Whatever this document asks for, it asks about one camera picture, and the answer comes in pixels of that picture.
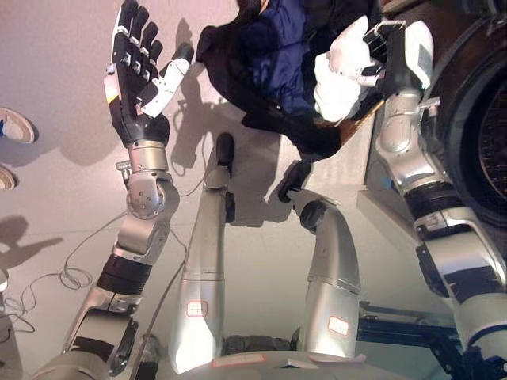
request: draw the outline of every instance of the black tape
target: black tape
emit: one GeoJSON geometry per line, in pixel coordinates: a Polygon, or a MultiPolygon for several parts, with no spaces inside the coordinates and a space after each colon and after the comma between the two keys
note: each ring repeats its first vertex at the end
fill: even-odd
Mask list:
{"type": "Polygon", "coordinates": [[[464,269],[445,275],[444,278],[459,303],[463,303],[475,295],[505,292],[490,266],[464,269]]]}
{"type": "Polygon", "coordinates": [[[449,293],[445,287],[444,281],[441,279],[435,262],[429,254],[426,245],[420,245],[416,248],[417,257],[419,258],[419,267],[421,267],[422,275],[425,278],[429,289],[440,297],[447,298],[449,293]]]}
{"type": "Polygon", "coordinates": [[[85,338],[84,336],[76,336],[74,340],[74,346],[72,351],[91,352],[102,359],[103,362],[109,360],[114,346],[102,340],[95,340],[91,338],[85,338]]]}

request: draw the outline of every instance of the cable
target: cable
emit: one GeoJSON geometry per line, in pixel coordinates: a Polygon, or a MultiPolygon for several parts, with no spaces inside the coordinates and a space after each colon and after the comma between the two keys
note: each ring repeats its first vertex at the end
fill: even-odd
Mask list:
{"type": "Polygon", "coordinates": [[[110,226],[112,223],[114,223],[116,220],[123,218],[127,214],[126,211],[122,212],[121,214],[117,215],[115,218],[111,219],[109,222],[104,224],[101,228],[93,232],[92,234],[85,237],[77,246],[72,250],[72,252],[67,256],[64,264],[63,269],[61,272],[54,272],[54,273],[47,273],[45,275],[41,275],[34,279],[23,291],[21,292],[21,300],[18,301],[15,298],[12,297],[6,297],[3,302],[3,310],[5,311],[6,307],[15,310],[17,313],[6,313],[3,315],[0,315],[0,319],[2,318],[8,318],[8,317],[14,317],[14,320],[11,321],[12,325],[14,325],[18,321],[22,321],[25,323],[29,329],[11,329],[7,328],[8,337],[5,340],[0,341],[0,344],[5,343],[10,338],[11,330],[17,333],[34,333],[36,331],[35,326],[32,325],[30,322],[28,322],[26,319],[24,319],[24,316],[29,313],[30,311],[34,310],[37,305],[37,300],[35,296],[35,291],[33,289],[33,286],[41,281],[42,279],[46,279],[49,277],[58,277],[61,284],[66,287],[67,289],[70,289],[72,291],[77,291],[79,289],[82,289],[84,287],[88,287],[93,282],[93,277],[91,274],[89,274],[87,271],[75,268],[75,267],[69,267],[69,260],[72,258],[74,254],[91,238],[93,238],[95,235],[99,234],[101,231],[103,231],[105,228],[110,226]],[[84,280],[80,279],[77,274],[84,277],[84,280]],[[32,302],[31,305],[28,305],[27,300],[25,299],[27,295],[30,295],[32,302]]]}
{"type": "Polygon", "coordinates": [[[144,349],[146,348],[146,345],[148,343],[148,339],[150,338],[151,330],[153,330],[153,326],[157,320],[158,313],[160,312],[160,309],[162,308],[162,305],[163,305],[164,301],[166,300],[166,297],[167,297],[167,294],[169,293],[170,288],[173,286],[174,281],[176,280],[177,276],[180,274],[181,270],[183,269],[183,266],[185,265],[187,256],[189,254],[189,249],[187,248],[185,243],[183,243],[181,241],[181,239],[176,235],[176,233],[174,232],[174,230],[172,228],[170,228],[170,233],[174,236],[174,238],[176,239],[178,244],[180,244],[183,247],[183,249],[185,250],[185,258],[183,259],[180,266],[178,267],[178,269],[174,273],[173,278],[167,284],[167,287],[164,290],[164,293],[162,293],[162,297],[160,298],[157,308],[155,309],[155,312],[153,313],[153,317],[150,320],[150,324],[148,325],[148,328],[147,328],[146,332],[144,333],[143,342],[141,343],[141,347],[139,349],[139,354],[137,355],[137,358],[135,358],[134,365],[132,366],[132,372],[131,372],[129,380],[135,380],[135,378],[137,376],[137,371],[139,370],[139,365],[141,364],[141,360],[143,359],[144,349]]]}
{"type": "Polygon", "coordinates": [[[180,194],[180,198],[185,198],[187,196],[191,196],[194,192],[196,192],[196,190],[204,182],[204,178],[206,177],[206,157],[204,156],[204,147],[205,147],[205,145],[206,145],[206,135],[204,135],[204,137],[203,137],[203,143],[201,144],[201,147],[200,147],[200,154],[201,154],[201,157],[203,158],[204,174],[203,174],[202,178],[200,179],[200,181],[197,182],[196,186],[192,189],[192,191],[187,192],[186,194],[180,194]]]}

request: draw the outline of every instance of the dark blue jacket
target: dark blue jacket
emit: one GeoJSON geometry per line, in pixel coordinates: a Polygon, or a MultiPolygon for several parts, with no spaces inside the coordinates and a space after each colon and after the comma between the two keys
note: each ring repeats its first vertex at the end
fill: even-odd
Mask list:
{"type": "Polygon", "coordinates": [[[238,33],[238,53],[254,88],[295,116],[313,110],[303,99],[306,21],[303,0],[270,0],[261,16],[238,33]]]}

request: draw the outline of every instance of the white robotic hand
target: white robotic hand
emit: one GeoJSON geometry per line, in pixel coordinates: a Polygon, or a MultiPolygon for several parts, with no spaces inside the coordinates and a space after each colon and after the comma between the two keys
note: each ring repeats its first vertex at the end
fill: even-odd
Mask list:
{"type": "Polygon", "coordinates": [[[157,71],[162,44],[154,38],[157,25],[136,0],[125,0],[112,33],[112,56],[105,94],[112,125],[124,146],[140,140],[160,142],[169,139],[169,121],[162,110],[169,104],[190,67],[193,49],[182,44],[171,61],[157,71]]]}
{"type": "Polygon", "coordinates": [[[363,37],[368,31],[368,18],[354,21],[331,45],[330,51],[315,59],[315,110],[325,120],[340,122],[359,108],[366,86],[374,86],[376,76],[362,75],[373,65],[363,37]]]}

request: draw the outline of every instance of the white sticker label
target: white sticker label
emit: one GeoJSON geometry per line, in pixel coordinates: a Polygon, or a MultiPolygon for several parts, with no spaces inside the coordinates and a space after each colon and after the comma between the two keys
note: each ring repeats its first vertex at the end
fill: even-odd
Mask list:
{"type": "Polygon", "coordinates": [[[245,355],[231,355],[222,358],[214,359],[212,361],[213,368],[241,366],[246,364],[263,363],[266,361],[264,355],[261,354],[245,354],[245,355]]]}
{"type": "Polygon", "coordinates": [[[208,314],[208,303],[205,301],[189,302],[187,305],[188,317],[206,317],[208,314]]]}
{"type": "Polygon", "coordinates": [[[332,333],[337,333],[346,336],[349,332],[349,323],[342,321],[336,317],[330,317],[330,321],[327,325],[327,329],[332,333]]]}

